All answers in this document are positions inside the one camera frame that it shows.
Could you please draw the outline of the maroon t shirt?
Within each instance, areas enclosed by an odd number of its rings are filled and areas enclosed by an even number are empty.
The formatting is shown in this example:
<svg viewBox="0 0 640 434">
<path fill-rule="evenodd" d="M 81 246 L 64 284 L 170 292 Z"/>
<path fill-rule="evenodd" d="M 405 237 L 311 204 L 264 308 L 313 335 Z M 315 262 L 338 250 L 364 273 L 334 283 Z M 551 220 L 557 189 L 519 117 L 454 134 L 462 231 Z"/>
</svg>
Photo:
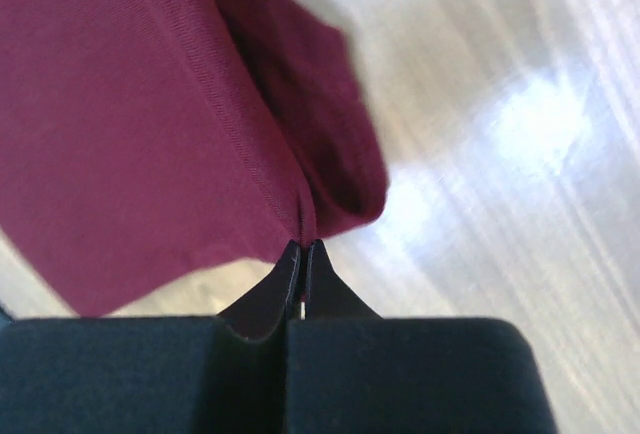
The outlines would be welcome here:
<svg viewBox="0 0 640 434">
<path fill-rule="evenodd" d="M 1 0 L 1 227 L 80 315 L 369 223 L 387 185 L 295 0 Z"/>
</svg>

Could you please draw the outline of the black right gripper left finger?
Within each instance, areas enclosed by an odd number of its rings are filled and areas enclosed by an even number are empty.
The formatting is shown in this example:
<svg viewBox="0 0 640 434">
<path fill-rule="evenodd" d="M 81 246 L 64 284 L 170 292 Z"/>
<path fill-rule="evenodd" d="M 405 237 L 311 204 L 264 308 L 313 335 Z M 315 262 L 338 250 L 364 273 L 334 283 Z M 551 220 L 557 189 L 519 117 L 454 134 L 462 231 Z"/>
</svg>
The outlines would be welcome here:
<svg viewBox="0 0 640 434">
<path fill-rule="evenodd" d="M 262 334 L 221 316 L 50 318 L 1 332 L 5 433 L 279 433 L 285 335 L 303 255 L 289 244 L 238 300 Z"/>
</svg>

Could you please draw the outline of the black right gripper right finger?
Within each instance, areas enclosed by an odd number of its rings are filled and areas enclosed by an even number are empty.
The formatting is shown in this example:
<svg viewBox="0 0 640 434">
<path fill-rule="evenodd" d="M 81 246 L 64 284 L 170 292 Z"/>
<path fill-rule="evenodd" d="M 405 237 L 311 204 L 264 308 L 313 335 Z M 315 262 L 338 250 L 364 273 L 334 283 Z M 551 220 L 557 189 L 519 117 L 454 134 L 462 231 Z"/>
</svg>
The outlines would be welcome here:
<svg viewBox="0 0 640 434">
<path fill-rule="evenodd" d="M 291 433 L 553 433 L 533 351 L 495 318 L 382 318 L 307 252 L 306 315 L 287 328 Z"/>
</svg>

